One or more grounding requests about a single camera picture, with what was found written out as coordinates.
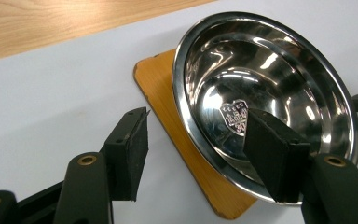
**metal bowl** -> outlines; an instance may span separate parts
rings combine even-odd
[[[227,12],[198,22],[177,48],[172,84],[200,153],[260,199],[274,203],[242,152],[247,108],[282,120],[310,141],[311,154],[358,161],[358,120],[343,82],[310,42],[276,21]]]

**logo emblem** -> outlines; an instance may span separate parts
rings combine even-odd
[[[222,104],[220,114],[226,126],[235,134],[245,136],[246,121],[248,119],[248,105],[243,100],[235,100],[232,104]]]

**wooden cutting board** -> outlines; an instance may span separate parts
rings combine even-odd
[[[171,73],[174,53],[173,49],[138,62],[133,72],[135,81],[215,213],[227,219],[237,218],[256,201],[256,198],[238,189],[218,174],[198,152],[187,135],[176,110],[172,93]]]

